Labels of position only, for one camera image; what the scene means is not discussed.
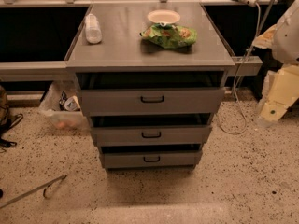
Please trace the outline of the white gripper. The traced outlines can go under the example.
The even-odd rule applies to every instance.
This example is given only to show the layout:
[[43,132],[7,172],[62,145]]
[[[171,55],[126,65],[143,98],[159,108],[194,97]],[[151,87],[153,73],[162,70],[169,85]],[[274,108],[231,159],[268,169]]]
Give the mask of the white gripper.
[[268,88],[264,103],[258,105],[257,121],[274,124],[299,99],[299,66],[283,64],[278,71],[269,71],[266,80]]

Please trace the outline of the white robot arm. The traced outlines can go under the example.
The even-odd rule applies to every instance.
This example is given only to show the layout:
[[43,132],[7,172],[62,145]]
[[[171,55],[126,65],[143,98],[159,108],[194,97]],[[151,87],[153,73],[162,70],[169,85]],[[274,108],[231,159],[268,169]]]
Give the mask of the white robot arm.
[[271,49],[273,58],[282,63],[277,72],[267,73],[258,104],[257,122],[267,127],[278,122],[299,99],[299,0],[256,37],[253,46]]

